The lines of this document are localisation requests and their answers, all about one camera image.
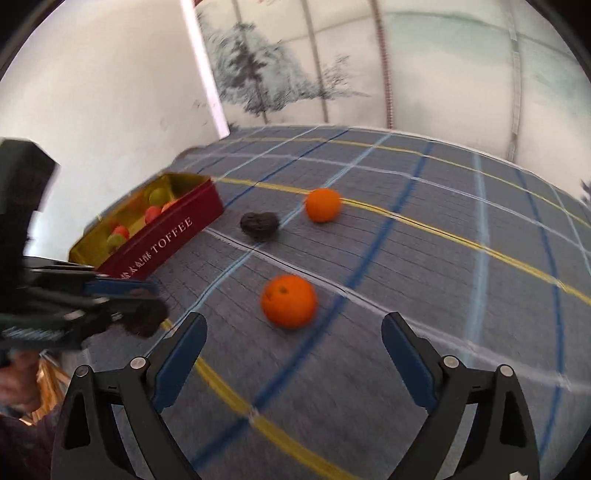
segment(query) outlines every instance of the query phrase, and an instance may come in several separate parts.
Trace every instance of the white wall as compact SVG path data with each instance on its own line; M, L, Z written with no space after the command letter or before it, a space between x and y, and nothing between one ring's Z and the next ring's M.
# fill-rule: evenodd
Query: white wall
M29 254L67 258L85 225L186 148L219 136L176 0L66 0L0 82L0 135L60 165Z

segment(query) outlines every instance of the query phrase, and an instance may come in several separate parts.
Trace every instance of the black device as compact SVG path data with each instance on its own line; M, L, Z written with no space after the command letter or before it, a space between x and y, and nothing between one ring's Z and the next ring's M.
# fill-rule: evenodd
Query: black device
M198 480L160 417L171 406L207 338L207 323L191 313L176 333L148 357L125 367L76 369L68 388L51 459L52 480L137 480L115 423L112 405L123 405L155 480Z
M125 408L155 480L199 479L159 414L175 402L206 336L205 318L191 313L147 358L109 372L78 367L57 428L52 480L137 480L113 404ZM390 479L435 479L466 404L478 403L464 453L449 479L539 480L534 429L511 367L483 371L466 368L454 356L440 357L398 313L382 322L382 339L413 400L429 412Z
M416 405L429 416L391 480L434 480L467 404L478 404L470 435L450 480L539 480L534 427L509 365L494 372L440 356L399 313L382 322L382 340Z
M0 368L10 364L13 348L77 350L115 323L149 337L168 315L149 282L23 255L31 218L56 166L32 142L0 140Z

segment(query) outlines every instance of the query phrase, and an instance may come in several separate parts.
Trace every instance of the yellow stripe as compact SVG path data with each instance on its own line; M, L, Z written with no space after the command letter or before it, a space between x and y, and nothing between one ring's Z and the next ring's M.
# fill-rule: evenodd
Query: yellow stripe
M167 319L162 323L162 326L165 330L170 330L173 327L173 324ZM205 383L224 403L226 403L226 405L228 405L228 407L240 416L248 417L249 413L252 411L251 405L238 395L230 385L225 383L222 377L220 377L203 358L197 358L194 368L199 375L201 375ZM321 456L316 455L311 450L308 450L301 443L295 441L277 425L270 422L262 415L254 417L252 426L284 453L292 456L303 465L306 465L306 467L321 477L329 480L361 480L359 477L346 472L323 459Z
M363 147L363 148L369 148L369 147L374 147L380 150L388 150L388 151L393 151L393 152L402 152L402 153L410 153L413 155L419 155L420 157L425 157L425 158L430 158L431 160L437 160L443 163L447 163L448 165L453 165L454 167L459 167L459 168L463 168L465 170L469 170L469 171L475 171L474 168L468 167L466 165L462 165L459 163L455 163L451 160L445 160L444 158L440 158L440 157L434 157L433 155L424 155L422 152L419 152L417 150L407 150L405 148L397 148L397 147L388 147L386 145L372 145L369 143L364 143L364 142L353 142L353 141L349 141L349 140L330 140L327 138L294 138L294 139L289 139L289 138L280 138L280 137L250 137L248 139L244 139L243 141L249 141L249 142L284 142L284 141L292 141L292 142L325 142L325 143L335 143L335 144L341 144L341 145L352 145L355 147ZM486 173L484 171L481 172L484 176L489 177L491 179L495 179L498 181L501 181L507 185L510 185L513 188L516 188L518 190L521 190L522 192L526 192L526 193L531 193L534 197L543 200L544 202L546 202L548 205L552 205L552 207L560 210L561 212L566 213L569 217L577 220L579 223L581 223L581 225L584 225L585 227L591 229L591 225L589 225L588 222L586 222L585 220L583 220L581 217L578 217L577 215L575 215L574 213L569 212L566 208L563 210L563 208L552 202L551 200L548 200L546 197L542 197L542 195L539 195L535 192L532 192L531 190L525 189L520 185L517 185L516 183L513 183L511 181L508 180L504 180L502 178L496 177L494 175L491 175L490 173Z
M222 183L236 183L237 182L236 180L229 179L229 178L215 179L215 180L221 181ZM305 195L310 192L310 190L295 189L293 187L287 187L287 186L278 185L275 183L257 182L257 181L253 181L253 180L238 180L238 181L240 182L240 184L248 185L251 187L262 188L262 189L281 190L284 192L293 192L293 193L299 193L302 195ZM572 295L573 297L576 297L579 300L585 302L587 305L591 306L591 297L588 297L587 295L582 293L580 290L577 290L576 288L574 288L570 285L564 284L563 282L561 282L557 278L555 278L551 275L548 275L547 273L544 273L541 270L538 270L537 268L532 267L529 264L526 264L520 260L517 260L516 258L509 257L508 255L505 255L501 252L493 250L492 248L482 247L479 244L477 244L471 240L468 240L466 238L462 238L461 236L454 235L453 233L446 232L444 230L440 230L439 228L436 228L434 226L427 225L425 223L421 223L417 220L405 217L403 215L399 215L397 213L392 213L390 210L386 210L386 209L378 207L376 205L371 205L369 203L364 203L364 202L360 202L358 200L352 200L352 199L347 199L347 198L343 198L342 201L344 204L350 205L355 208L360 208L363 210L367 210L369 212L378 213L379 215L384 215L384 216L387 216L390 218L395 218L396 220L398 220L406 225L410 225L414 228L418 228L418 229L423 230L425 232L432 233L433 235L437 235L439 237L446 238L446 239L451 240L452 242L455 242L457 244L464 245L465 247L468 247L468 248L471 248L474 250L483 250L487 254L489 254L491 257L496 258L497 260L500 260L503 263L511 265L512 267L515 267L516 269L521 270L522 272L528 273L529 275L531 275L535 278L539 278L540 280L543 280L546 283L550 283L552 285L557 285L561 290L563 290L568 295Z

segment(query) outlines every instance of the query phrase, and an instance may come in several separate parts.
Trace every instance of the pine tree painting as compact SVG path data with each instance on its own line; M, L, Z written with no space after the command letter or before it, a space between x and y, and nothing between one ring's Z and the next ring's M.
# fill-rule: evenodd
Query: pine tree painting
M324 67L321 88L287 46L270 43L255 24L237 23L222 32L212 28L203 13L198 20L222 102L243 105L245 112L259 116L302 99L364 95L348 86L347 56Z

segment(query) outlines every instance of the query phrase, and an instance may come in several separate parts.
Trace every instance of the orange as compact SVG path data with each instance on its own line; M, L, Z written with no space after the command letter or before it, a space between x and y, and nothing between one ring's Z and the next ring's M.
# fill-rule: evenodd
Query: orange
M306 212L316 223L333 221L339 214L341 201L339 192L333 189L313 190L306 197Z
M314 287L296 275L271 280L261 296L261 307L270 322L295 329L311 322L318 302Z

